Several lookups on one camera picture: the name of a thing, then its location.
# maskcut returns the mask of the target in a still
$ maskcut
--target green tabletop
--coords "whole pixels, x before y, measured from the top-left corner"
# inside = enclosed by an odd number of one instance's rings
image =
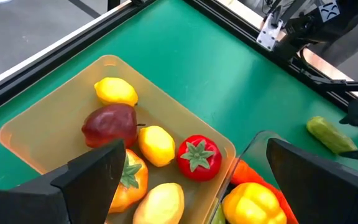
[[[0,107],[0,128],[102,55],[122,58],[220,133],[241,152],[260,130],[358,169],[306,131],[309,118],[334,122],[358,145],[344,113],[182,0],[158,0]],[[0,145],[0,189],[38,173]]]

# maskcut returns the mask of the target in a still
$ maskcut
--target translucent plastic bin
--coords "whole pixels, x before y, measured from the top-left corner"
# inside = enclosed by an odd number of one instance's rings
[[[176,182],[185,192],[185,212],[180,223],[205,223],[220,187],[227,185],[227,173],[236,156],[232,143],[184,106],[164,93],[118,57],[106,55],[89,65],[64,85],[6,123],[0,142],[39,173],[44,174],[82,155],[85,145],[81,126],[85,118],[102,104],[93,85],[104,77],[129,82],[139,95],[135,107],[138,123],[159,125],[175,139],[177,146],[193,134],[202,134],[218,145],[223,155],[219,174],[209,182],[193,182],[184,177],[176,162],[157,168],[136,147],[133,150],[149,168],[149,190],[158,184]],[[137,207],[109,215],[106,223],[132,223]]]
[[[253,168],[259,175],[261,175],[264,180],[272,185],[274,185],[276,188],[278,188],[278,184],[274,178],[273,172],[270,169],[269,162],[266,157],[266,148],[267,143],[269,139],[281,139],[282,141],[285,141],[283,138],[281,138],[278,134],[272,132],[272,131],[261,131],[257,133],[257,135],[251,140],[249,145],[246,147],[246,149],[239,155],[239,158],[243,161],[246,161],[246,163]],[[230,180],[234,169],[237,166],[237,162],[233,162],[232,166],[230,168],[229,175],[227,177],[227,180]],[[225,182],[224,185],[221,186],[221,190],[219,192],[219,197],[213,204],[213,208],[211,209],[211,213],[208,217],[209,221],[212,221],[213,215],[216,212],[216,209],[218,208],[218,202],[222,203],[223,198],[229,193],[229,181]]]

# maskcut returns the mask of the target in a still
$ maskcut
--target lemon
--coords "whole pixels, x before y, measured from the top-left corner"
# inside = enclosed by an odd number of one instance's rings
[[[125,103],[135,106],[137,93],[128,82],[121,78],[107,77],[95,83],[94,89],[103,104]]]
[[[176,183],[154,187],[137,207],[133,224],[177,224],[185,209],[185,194]]]
[[[156,167],[168,165],[175,157],[175,142],[160,126],[142,128],[139,147],[146,159]]]

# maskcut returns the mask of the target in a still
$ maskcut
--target bell pepper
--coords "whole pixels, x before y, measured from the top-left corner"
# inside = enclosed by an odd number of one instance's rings
[[[257,183],[238,185],[223,199],[222,208],[230,224],[287,223],[276,196]]]
[[[292,212],[290,205],[285,199],[283,192],[266,182],[263,177],[260,176],[255,170],[253,170],[253,168],[249,167],[245,161],[239,160],[236,169],[234,170],[231,183],[234,185],[239,185],[249,182],[258,183],[272,191],[277,200],[280,202],[280,207],[287,217],[287,224],[299,224],[298,220]]]
[[[109,213],[125,211],[133,203],[142,199],[147,192],[149,171],[145,162],[130,149],[127,149],[126,152],[124,169]]]

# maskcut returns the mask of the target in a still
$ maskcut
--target green cucumber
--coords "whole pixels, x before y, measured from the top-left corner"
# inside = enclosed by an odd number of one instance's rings
[[[308,131],[335,154],[356,151],[351,138],[340,132],[333,124],[320,116],[311,118],[306,124]]]

